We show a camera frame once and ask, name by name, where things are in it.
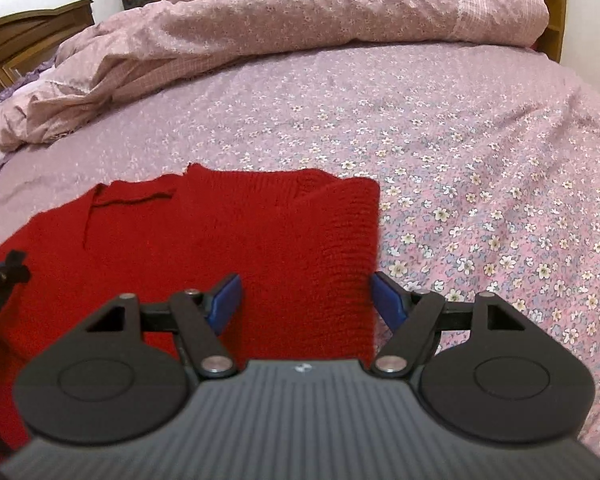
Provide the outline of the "pink floral duvet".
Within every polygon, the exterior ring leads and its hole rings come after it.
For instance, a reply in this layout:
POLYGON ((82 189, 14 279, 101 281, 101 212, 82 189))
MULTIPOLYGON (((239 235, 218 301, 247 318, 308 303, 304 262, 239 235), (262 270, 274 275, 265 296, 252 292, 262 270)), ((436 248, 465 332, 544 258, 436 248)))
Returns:
POLYGON ((50 143, 104 108, 241 58, 352 41, 460 41, 528 48, 547 24, 532 2, 522 18, 491 0, 160 0, 84 29, 58 49, 52 72, 0 104, 0 150, 50 143))

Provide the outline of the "red knit cardigan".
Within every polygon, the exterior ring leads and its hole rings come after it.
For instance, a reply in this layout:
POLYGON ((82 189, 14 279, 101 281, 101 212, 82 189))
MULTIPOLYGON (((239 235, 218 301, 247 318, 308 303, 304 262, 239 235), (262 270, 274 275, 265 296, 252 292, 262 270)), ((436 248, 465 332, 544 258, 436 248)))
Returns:
POLYGON ((379 195, 372 179, 317 169, 193 165, 96 185, 34 216, 0 244, 0 262, 20 250, 31 273, 0 312, 0 460, 27 441, 18 372, 122 292, 160 302, 236 273, 242 302, 222 341, 238 362, 370 362, 379 195))

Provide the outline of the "pink floral bed sheet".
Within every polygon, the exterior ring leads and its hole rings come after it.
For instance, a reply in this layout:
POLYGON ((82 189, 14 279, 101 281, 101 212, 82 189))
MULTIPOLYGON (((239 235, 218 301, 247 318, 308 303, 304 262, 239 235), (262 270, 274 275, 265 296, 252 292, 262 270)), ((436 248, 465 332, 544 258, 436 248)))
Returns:
POLYGON ((102 116, 0 171, 0 244, 93 185, 192 162, 381 186, 382 268, 496 292, 590 368, 600 454, 600 95, 530 51, 387 44, 269 56, 102 116))

